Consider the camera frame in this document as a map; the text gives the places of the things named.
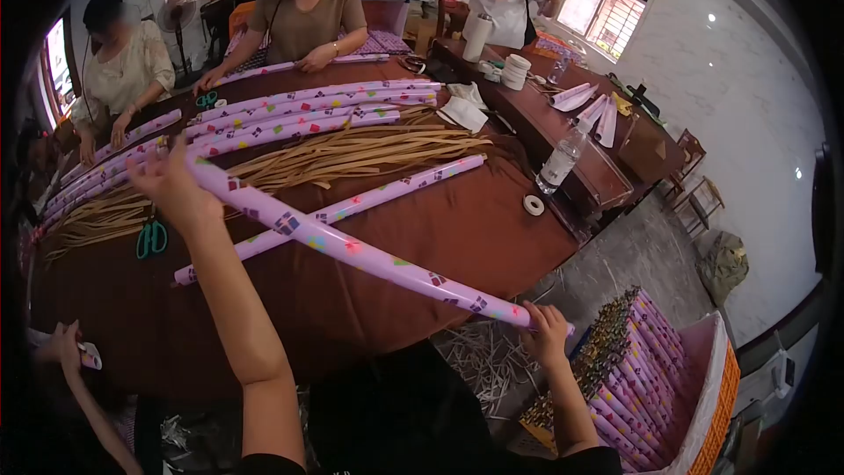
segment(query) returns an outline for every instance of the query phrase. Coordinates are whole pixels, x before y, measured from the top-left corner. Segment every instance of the marble wall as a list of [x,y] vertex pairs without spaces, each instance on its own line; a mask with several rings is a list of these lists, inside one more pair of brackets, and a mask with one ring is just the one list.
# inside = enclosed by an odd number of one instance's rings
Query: marble wall
[[650,0],[618,63],[597,51],[588,63],[626,84],[644,79],[670,134],[688,128],[708,152],[698,173],[727,205],[713,227],[742,237],[748,252],[749,275],[726,305],[736,343],[747,343],[819,280],[811,195],[824,132],[811,92],[732,0]]

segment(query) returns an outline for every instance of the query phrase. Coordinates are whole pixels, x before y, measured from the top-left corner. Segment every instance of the brown table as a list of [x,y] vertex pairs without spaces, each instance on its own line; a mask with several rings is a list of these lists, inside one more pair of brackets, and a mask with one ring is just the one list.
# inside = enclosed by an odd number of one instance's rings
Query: brown table
[[[409,77],[409,72],[395,61],[335,65],[310,75],[290,71],[238,80],[217,92],[236,102],[280,91],[400,77]],[[193,97],[183,94],[149,108],[132,126],[175,108],[182,109],[186,118],[197,111]],[[501,298],[529,289],[572,256],[577,243],[549,213],[534,217],[524,212],[522,197],[532,191],[532,183],[514,161],[524,152],[512,138],[496,139],[502,146],[484,150],[489,161],[482,167],[334,226]],[[279,146],[245,149],[215,162],[229,167]],[[300,185],[276,195],[302,212],[313,212],[403,175],[335,180],[331,190]],[[227,225],[235,242],[265,229],[244,216]],[[37,262],[32,326],[51,332],[58,321],[79,319],[85,340],[100,349],[104,374],[127,391],[183,402],[238,396],[239,385],[202,291],[197,285],[171,288],[173,271],[190,258],[181,237],[168,228],[167,249],[145,260],[135,258],[136,237],[127,235],[74,249],[47,269]],[[45,246],[40,254],[48,250]],[[271,249],[244,266],[300,383],[364,356],[415,343],[467,318],[456,307],[401,289],[298,243]]]
[[[453,68],[461,80],[467,82],[474,80],[478,83],[484,101],[513,127],[519,141],[527,151],[531,166],[539,171],[556,143],[571,132],[568,120],[573,119],[582,108],[562,113],[551,107],[548,97],[529,83],[526,83],[521,91],[514,91],[484,79],[474,64],[462,59],[465,44],[465,41],[439,38],[434,42],[433,56]],[[484,48],[481,58],[504,60],[511,53],[520,54],[530,60],[531,71],[542,77],[547,76],[554,65],[554,59],[543,55],[489,45]],[[560,82],[560,87],[571,88],[585,82],[598,84],[597,95],[609,95],[615,91],[626,99],[626,96],[607,77],[577,66],[569,66]],[[613,147],[607,149],[594,140],[590,141],[572,170],[574,176],[567,177],[563,182],[564,193],[584,215],[636,202],[654,184],[683,165],[683,151],[671,136],[639,108],[633,110],[640,116],[637,124],[655,127],[653,131],[663,138],[665,159],[649,179],[641,179],[621,161],[618,154],[633,125],[633,119],[619,114]]]

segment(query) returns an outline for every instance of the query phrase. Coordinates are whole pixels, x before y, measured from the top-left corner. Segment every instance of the standing fan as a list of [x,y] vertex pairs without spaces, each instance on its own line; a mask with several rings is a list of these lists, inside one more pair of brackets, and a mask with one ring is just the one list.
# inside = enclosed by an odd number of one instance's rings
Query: standing fan
[[175,43],[179,46],[179,56],[182,58],[182,76],[176,78],[175,86],[182,88],[192,84],[199,76],[188,67],[185,59],[185,46],[182,41],[182,26],[186,26],[196,13],[196,3],[193,0],[167,0],[158,14],[158,25],[167,33],[175,33]]

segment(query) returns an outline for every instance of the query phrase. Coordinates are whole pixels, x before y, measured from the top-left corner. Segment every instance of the scissors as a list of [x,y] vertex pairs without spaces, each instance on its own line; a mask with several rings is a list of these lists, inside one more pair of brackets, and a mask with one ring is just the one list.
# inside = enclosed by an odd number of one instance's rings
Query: scissors
[[138,260],[146,259],[149,252],[152,250],[154,254],[159,254],[167,247],[167,228],[155,220],[155,204],[149,211],[149,216],[143,224],[141,233],[138,234],[138,242],[135,244],[135,256]]
[[199,96],[198,98],[196,98],[196,106],[200,109],[212,109],[216,102],[217,92],[213,90],[205,94],[204,96]]

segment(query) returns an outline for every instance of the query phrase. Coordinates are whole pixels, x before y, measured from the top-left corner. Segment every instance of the tape roll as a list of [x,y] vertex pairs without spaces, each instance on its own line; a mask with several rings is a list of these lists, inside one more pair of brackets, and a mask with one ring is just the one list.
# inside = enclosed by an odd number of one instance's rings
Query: tape roll
[[545,205],[542,203],[542,200],[540,200],[537,196],[525,196],[524,200],[522,201],[522,204],[525,206],[525,211],[527,211],[533,216],[539,216],[545,211]]

